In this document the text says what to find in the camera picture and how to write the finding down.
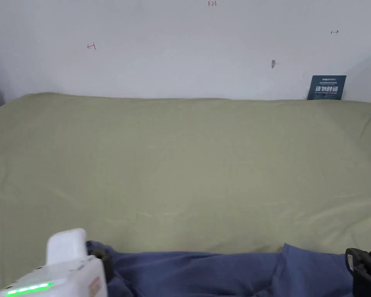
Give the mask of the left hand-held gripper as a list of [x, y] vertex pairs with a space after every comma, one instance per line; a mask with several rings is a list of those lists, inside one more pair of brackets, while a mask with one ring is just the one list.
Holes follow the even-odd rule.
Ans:
[[0, 290], [0, 297], [107, 297], [109, 275], [103, 257], [88, 254], [86, 231], [70, 229], [53, 234], [46, 263]]

